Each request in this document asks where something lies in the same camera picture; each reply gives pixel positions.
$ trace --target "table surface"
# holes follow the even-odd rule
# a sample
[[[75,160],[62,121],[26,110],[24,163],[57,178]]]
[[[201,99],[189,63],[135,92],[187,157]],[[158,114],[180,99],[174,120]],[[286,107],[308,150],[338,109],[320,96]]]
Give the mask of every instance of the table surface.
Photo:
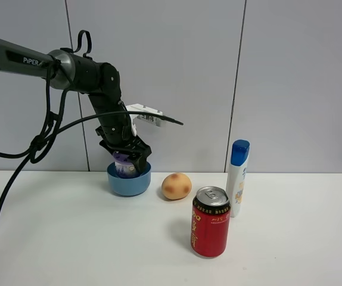
[[[191,202],[226,174],[187,173],[179,201],[160,192],[167,175],[126,198],[103,172],[22,172],[0,217],[0,285],[342,285],[342,174],[247,174],[214,259],[191,249]]]

